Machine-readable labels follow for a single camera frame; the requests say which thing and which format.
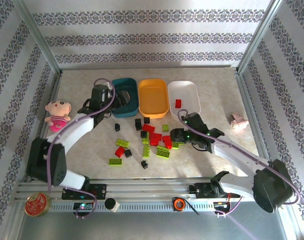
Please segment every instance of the marble countertop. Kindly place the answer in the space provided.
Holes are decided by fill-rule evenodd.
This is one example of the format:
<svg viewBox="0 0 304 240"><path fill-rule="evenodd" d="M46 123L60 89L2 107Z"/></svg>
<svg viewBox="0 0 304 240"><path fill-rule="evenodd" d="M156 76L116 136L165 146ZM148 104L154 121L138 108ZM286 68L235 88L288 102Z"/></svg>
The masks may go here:
<svg viewBox="0 0 304 240"><path fill-rule="evenodd" d="M98 78L110 80L134 78L137 82L144 79L160 78L168 84L171 81L188 80L196 84L201 117L208 128L218 128L237 144L257 154L250 126L234 131L228 122L231 113L245 110L232 68L148 68L148 69L104 69L104 70L66 70L63 73L57 99L72 105L70 117L73 118L87 98L90 98L93 82ZM156 156L156 147L151 147L150 157L146 159L147 169L141 167L143 144L140 131L135 129L135 118L143 117L138 113L130 118L110 117L104 119L95 129L84 135L67 153L68 169L95 178L155 178L155 177L212 177L226 170L243 176L244 173L227 160L208 152L196 151L190 144L181 145L178 150L170 151L170 159ZM119 123L121 130L115 132L114 125ZM182 128L180 122L172 119L170 112L161 119L151 119L155 132L162 133L162 125L169 124L170 130ZM133 156L123 156L123 166L109 166L110 158L116 158L117 139L130 142Z"/></svg>

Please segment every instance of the white bin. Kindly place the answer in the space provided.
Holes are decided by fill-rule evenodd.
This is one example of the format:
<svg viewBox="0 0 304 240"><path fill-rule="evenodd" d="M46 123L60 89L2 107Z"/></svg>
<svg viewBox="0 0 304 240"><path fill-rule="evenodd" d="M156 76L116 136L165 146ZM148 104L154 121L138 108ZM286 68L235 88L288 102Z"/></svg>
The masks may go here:
<svg viewBox="0 0 304 240"><path fill-rule="evenodd" d="M172 118L178 120L177 112L181 109L188 110L189 114L201 113L200 100L194 83L191 81L172 81L168 84L167 90ZM181 108L175 108L177 99L182 100Z"/></svg>

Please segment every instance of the stuffed toy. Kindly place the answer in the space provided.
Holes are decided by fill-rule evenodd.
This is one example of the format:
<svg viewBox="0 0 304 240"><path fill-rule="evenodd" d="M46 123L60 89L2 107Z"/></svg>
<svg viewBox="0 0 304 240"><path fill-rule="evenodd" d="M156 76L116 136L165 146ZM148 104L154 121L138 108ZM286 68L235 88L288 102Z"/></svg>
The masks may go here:
<svg viewBox="0 0 304 240"><path fill-rule="evenodd" d="M66 101L52 101L45 106L45 109L51 114L51 116L45 118L45 122L48 123L50 130L54 133L65 127L67 121L71 120L68 114L72 106Z"/></svg>

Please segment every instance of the red block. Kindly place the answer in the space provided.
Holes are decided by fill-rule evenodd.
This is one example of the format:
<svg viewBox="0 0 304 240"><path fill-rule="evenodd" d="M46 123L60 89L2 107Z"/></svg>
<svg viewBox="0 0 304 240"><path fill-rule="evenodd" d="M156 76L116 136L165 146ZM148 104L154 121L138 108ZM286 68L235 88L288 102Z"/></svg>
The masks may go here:
<svg viewBox="0 0 304 240"><path fill-rule="evenodd" d="M157 139L158 141L162 140L162 134L150 132L150 139Z"/></svg>
<svg viewBox="0 0 304 240"><path fill-rule="evenodd" d="M165 142L166 140L171 140L171 136L170 135L163 136L162 141Z"/></svg>
<svg viewBox="0 0 304 240"><path fill-rule="evenodd" d="M158 142L159 142L159 140L157 138L152 138L150 140L150 145L151 146L158 146Z"/></svg>
<svg viewBox="0 0 304 240"><path fill-rule="evenodd" d="M150 125L148 125L148 124L144 124L143 127L142 127L142 130L143 130L143 131L147 131L147 132L149 132L149 133L152 133L152 132L155 131L155 127L150 126Z"/></svg>
<svg viewBox="0 0 304 240"><path fill-rule="evenodd" d="M182 107L182 100L181 99L175 100L175 108L180 109L181 107Z"/></svg>
<svg viewBox="0 0 304 240"><path fill-rule="evenodd" d="M125 149L122 148L121 146L116 150L115 155L118 156L119 158L124 154Z"/></svg>
<svg viewBox="0 0 304 240"><path fill-rule="evenodd" d="M171 141L171 139L166 139L165 140L165 147L167 149L172 149L172 141Z"/></svg>

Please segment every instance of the patterned wallpaper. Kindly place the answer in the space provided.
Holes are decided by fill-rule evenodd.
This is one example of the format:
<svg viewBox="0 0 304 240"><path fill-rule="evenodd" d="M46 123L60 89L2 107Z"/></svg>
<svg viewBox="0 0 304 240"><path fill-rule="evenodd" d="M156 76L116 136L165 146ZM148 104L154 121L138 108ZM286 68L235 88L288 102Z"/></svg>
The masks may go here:
<svg viewBox="0 0 304 240"><path fill-rule="evenodd" d="M27 0L63 69L235 67L268 3Z"/></svg>
<svg viewBox="0 0 304 240"><path fill-rule="evenodd" d="M294 208L304 237L304 0L282 3L243 77L270 158L301 192Z"/></svg>
<svg viewBox="0 0 304 240"><path fill-rule="evenodd" d="M54 73L10 0L0 0L0 239L44 119Z"/></svg>

